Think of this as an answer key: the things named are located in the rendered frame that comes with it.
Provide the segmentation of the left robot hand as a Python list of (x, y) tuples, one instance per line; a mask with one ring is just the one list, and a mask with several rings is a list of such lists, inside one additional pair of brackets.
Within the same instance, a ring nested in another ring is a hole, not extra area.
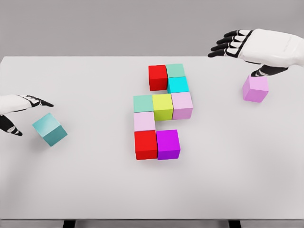
[(6, 133), (22, 136), (23, 133), (5, 116), (12, 112), (21, 112), (39, 105), (53, 107), (54, 105), (31, 95), (1, 95), (0, 96), (0, 129)]

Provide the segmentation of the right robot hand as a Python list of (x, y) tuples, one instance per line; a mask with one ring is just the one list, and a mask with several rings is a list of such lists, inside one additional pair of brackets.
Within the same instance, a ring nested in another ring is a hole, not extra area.
[(234, 30), (216, 42), (208, 57), (239, 58), (261, 65), (251, 77), (273, 76), (293, 65), (304, 68), (304, 38), (260, 28)]

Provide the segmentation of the teal cube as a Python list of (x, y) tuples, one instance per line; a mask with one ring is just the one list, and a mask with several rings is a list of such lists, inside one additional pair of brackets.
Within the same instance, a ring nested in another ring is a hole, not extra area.
[(51, 113), (34, 122), (32, 126), (49, 146), (54, 146), (67, 136), (65, 129)]

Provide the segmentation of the pink cube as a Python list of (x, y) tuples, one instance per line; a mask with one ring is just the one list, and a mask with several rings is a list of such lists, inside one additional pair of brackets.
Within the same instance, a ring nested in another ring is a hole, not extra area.
[(242, 91), (243, 100), (261, 103), (269, 92), (267, 77), (249, 75), (243, 84)]
[(190, 92), (171, 93), (173, 104), (173, 120), (190, 119), (193, 103)]
[(156, 130), (154, 112), (136, 112), (133, 119), (135, 132)]

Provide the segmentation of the mint green cube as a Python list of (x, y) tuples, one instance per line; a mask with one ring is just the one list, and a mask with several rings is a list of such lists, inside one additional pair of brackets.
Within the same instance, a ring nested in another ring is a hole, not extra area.
[(133, 96), (133, 111), (135, 113), (153, 112), (152, 95)]
[(183, 64), (167, 64), (166, 71), (168, 78), (186, 76)]

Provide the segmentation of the cyan cube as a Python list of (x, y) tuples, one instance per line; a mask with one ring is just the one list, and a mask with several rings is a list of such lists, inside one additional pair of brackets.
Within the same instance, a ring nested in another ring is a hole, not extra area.
[(189, 92), (187, 78), (184, 77), (169, 77), (168, 78), (168, 93)]

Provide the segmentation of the red cube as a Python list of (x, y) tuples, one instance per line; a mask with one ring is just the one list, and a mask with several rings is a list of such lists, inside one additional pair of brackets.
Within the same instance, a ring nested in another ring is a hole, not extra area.
[(134, 143), (137, 160), (157, 159), (158, 147), (155, 130), (135, 132)]
[(150, 91), (166, 90), (168, 86), (167, 69), (165, 65), (148, 66)]

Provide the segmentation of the yellow-green cube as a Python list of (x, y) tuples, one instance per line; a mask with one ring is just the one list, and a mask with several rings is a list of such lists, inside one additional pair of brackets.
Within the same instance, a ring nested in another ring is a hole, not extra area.
[(171, 94), (152, 95), (155, 121), (171, 120), (173, 116), (173, 103)]

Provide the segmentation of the magenta cube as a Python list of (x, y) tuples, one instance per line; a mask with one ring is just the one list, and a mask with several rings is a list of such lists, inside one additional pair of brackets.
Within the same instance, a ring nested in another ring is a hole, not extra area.
[(158, 160), (178, 159), (181, 151), (177, 129), (156, 131)]

